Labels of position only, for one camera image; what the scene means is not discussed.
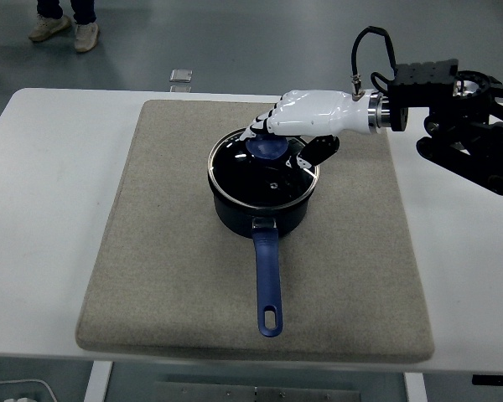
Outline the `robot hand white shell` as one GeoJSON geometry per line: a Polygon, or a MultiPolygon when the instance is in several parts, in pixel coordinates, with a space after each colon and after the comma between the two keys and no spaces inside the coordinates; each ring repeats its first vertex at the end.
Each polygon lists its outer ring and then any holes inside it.
{"type": "Polygon", "coordinates": [[[365,90],[359,100],[334,90],[291,90],[268,112],[256,117],[239,137],[253,155],[281,157],[284,137],[311,137],[312,141],[289,157],[290,168],[309,169],[333,156],[345,131],[374,134],[383,131],[377,117],[377,100],[365,90]]]}

